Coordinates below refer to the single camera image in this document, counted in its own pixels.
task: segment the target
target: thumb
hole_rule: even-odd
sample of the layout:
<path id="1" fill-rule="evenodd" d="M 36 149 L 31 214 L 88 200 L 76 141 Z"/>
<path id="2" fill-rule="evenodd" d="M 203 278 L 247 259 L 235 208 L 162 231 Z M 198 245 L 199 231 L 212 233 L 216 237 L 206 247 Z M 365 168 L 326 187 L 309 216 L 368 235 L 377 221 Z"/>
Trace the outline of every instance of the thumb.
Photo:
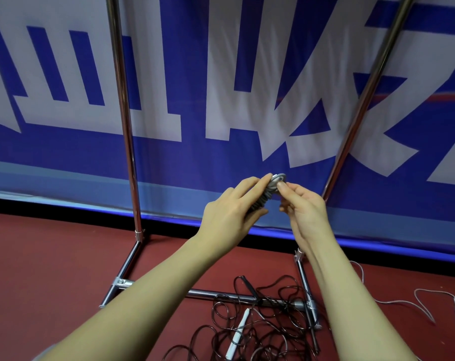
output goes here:
<path id="1" fill-rule="evenodd" d="M 250 213 L 246 217 L 246 220 L 244 221 L 244 229 L 246 230 L 246 232 L 248 232 L 249 229 L 251 229 L 251 227 L 258 221 L 259 218 L 267 214 L 267 212 L 268 212 L 267 209 L 262 208 Z"/>
<path id="2" fill-rule="evenodd" d="M 306 200 L 291 190 L 283 181 L 278 182 L 277 187 L 280 195 L 289 201 L 295 208 L 300 208 L 306 202 Z"/>

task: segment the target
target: red floor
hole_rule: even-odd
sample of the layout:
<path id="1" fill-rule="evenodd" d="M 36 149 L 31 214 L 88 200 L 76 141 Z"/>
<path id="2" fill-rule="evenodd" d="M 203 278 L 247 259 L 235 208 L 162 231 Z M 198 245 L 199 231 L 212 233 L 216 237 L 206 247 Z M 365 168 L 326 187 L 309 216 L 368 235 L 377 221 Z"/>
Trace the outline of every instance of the red floor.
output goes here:
<path id="1" fill-rule="evenodd" d="M 0 360 L 31 360 L 58 342 L 98 310 L 134 235 L 124 230 L 59 221 L 0 215 Z M 132 279 L 167 258 L 183 240 L 155 237 L 145 248 Z M 306 265 L 312 290 L 319 289 Z M 364 265 L 366 285 L 379 300 L 414 301 L 417 287 L 443 289 L 455 294 L 455 278 Z M 216 263 L 197 288 L 232 292 L 232 280 L 245 275 L 256 287 L 283 274 L 298 278 L 292 255 L 236 248 Z M 433 325 L 419 310 L 405 305 L 382 309 L 415 354 L 423 361 L 455 360 L 453 300 L 422 293 L 432 312 Z M 170 346 L 188 344 L 194 330 L 211 323 L 212 303 L 186 299 L 154 347 L 149 360 L 161 360 Z M 200 336 L 196 352 L 209 355 L 209 339 Z M 319 360 L 337 359 L 327 330 L 318 332 Z M 178 353 L 171 359 L 185 359 Z"/>

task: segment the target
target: tangled black cord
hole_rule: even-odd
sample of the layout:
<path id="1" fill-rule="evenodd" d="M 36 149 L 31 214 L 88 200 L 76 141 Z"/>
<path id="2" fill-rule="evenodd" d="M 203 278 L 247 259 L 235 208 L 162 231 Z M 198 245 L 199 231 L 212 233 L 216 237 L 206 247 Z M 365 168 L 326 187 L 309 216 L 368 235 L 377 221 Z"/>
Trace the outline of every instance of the tangled black cord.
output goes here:
<path id="1" fill-rule="evenodd" d="M 309 327 L 306 319 L 307 315 L 294 306 L 296 300 L 304 301 L 304 290 L 298 285 L 296 279 L 292 276 L 284 275 L 271 285 L 255 289 L 260 300 L 270 304 L 269 308 L 265 308 L 265 311 L 268 310 L 269 314 L 263 313 L 257 305 L 246 304 L 240 300 L 237 287 L 239 279 L 242 279 L 242 276 L 236 277 L 233 284 L 238 301 L 230 303 L 225 301 L 229 299 L 227 296 L 219 295 L 214 299 L 211 309 L 211 319 L 214 326 L 205 324 L 196 329 L 189 346 L 172 346 L 164 354 L 163 361 L 166 360 L 172 351 L 179 348 L 188 351 L 188 361 L 200 361 L 194 353 L 194 344 L 200 331 L 206 328 L 214 333 L 211 339 L 212 353 L 209 358 L 210 361 L 226 360 L 225 351 L 231 344 L 231 340 L 236 332 L 241 335 L 233 358 L 236 361 L 278 361 L 287 360 L 288 356 L 290 360 L 300 359 L 307 361 L 312 359 L 311 355 L 317 359 L 308 343 Z M 284 301 L 283 304 L 277 302 L 275 298 L 263 294 L 263 290 L 276 286 L 284 279 L 290 279 L 294 284 L 282 286 L 278 289 L 278 297 Z M 244 328 L 237 330 L 236 327 L 245 310 L 243 305 L 248 305 L 250 313 Z M 222 308 L 224 308 L 224 314 L 219 311 Z M 266 334 L 260 335 L 255 325 L 265 325 L 272 329 Z"/>

